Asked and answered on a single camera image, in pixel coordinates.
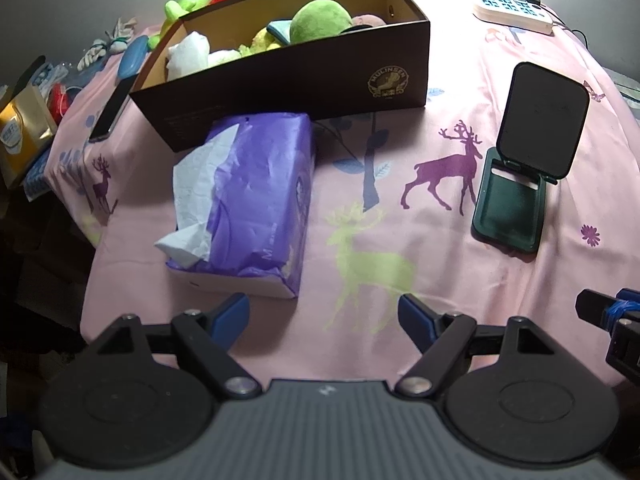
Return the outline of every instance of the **purple tissue package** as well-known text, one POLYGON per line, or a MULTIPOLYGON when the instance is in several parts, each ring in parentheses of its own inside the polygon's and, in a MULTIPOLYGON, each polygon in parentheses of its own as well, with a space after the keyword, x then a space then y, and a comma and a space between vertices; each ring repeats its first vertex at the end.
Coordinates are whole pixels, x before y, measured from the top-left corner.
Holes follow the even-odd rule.
POLYGON ((200 290, 295 298, 314 166, 311 121, 284 112, 227 117, 213 125, 204 146, 218 135, 228 139, 207 187, 208 258, 189 267, 171 258, 167 265, 200 290))

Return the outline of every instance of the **blue object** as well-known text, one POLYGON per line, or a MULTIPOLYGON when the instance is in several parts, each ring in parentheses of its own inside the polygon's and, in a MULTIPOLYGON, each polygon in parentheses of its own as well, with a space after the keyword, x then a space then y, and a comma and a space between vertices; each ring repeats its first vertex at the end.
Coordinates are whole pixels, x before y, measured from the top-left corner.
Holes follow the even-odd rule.
POLYGON ((50 152, 51 147, 49 146, 33 163, 33 166, 22 181, 22 188, 29 202, 50 191, 47 179, 44 178, 44 168, 47 165, 47 160, 49 160, 50 152))
POLYGON ((118 65, 118 79, 126 79, 138 73, 145 62, 148 40, 148 36, 143 34, 129 44, 118 65))
POLYGON ((433 319, 423 312, 406 295, 398 300, 398 322, 402 330, 414 342, 416 348, 425 353, 438 339, 433 319))
POLYGON ((229 350, 249 323, 249 298, 234 294, 216 313, 209 335, 220 348, 229 350))
POLYGON ((631 288, 623 288, 616 294, 617 300, 637 301, 640 303, 640 292, 631 288))
POLYGON ((640 303, 637 301, 617 300, 611 305, 605 312, 605 329, 609 332, 613 332, 613 328, 619 319, 624 316, 625 312, 638 312, 640 311, 640 303))
POLYGON ((289 28, 291 20, 276 20, 267 25, 267 32, 284 45, 291 44, 289 28))

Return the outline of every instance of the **box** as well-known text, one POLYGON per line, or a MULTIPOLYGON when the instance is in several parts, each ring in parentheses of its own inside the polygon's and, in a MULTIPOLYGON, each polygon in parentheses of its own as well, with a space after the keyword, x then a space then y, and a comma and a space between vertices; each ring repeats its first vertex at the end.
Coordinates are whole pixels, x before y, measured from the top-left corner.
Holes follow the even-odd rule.
POLYGON ((168 267, 204 291, 295 298, 312 137, 309 117, 289 112, 229 116, 212 127, 207 142, 174 168, 178 230, 156 242, 171 257, 168 267))
POLYGON ((312 120, 424 106, 431 24, 412 0, 336 0, 351 16, 388 25, 245 57, 166 81, 167 49, 194 30, 211 51, 251 44, 273 20, 312 0, 225 0, 174 23, 146 60, 131 98, 175 152, 199 146, 213 121, 236 114, 306 112, 312 120), (388 74, 397 73, 391 88, 388 74))
POLYGON ((30 84, 0 108, 0 171, 14 189, 50 145, 57 126, 40 90, 30 84))

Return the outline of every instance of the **pink plush toy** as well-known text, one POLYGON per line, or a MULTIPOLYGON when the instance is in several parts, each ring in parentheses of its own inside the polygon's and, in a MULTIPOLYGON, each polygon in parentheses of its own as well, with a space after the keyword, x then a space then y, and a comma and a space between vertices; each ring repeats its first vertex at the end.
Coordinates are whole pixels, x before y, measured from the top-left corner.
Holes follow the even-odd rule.
POLYGON ((371 25, 371 27, 381 27, 386 25, 385 20, 377 17, 375 14, 363 14, 356 16, 351 20, 353 25, 371 25))

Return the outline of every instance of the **metal screw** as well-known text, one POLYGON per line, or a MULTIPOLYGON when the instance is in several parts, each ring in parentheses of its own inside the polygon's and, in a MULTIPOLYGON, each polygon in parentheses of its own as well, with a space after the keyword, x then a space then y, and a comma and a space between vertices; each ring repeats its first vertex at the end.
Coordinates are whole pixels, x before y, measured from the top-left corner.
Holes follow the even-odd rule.
POLYGON ((251 377, 232 377, 225 383, 227 391, 236 395, 247 395, 254 392, 258 387, 251 377))
POLYGON ((424 377, 407 377, 402 379, 400 389, 407 394, 420 395, 428 392, 433 383, 424 377))

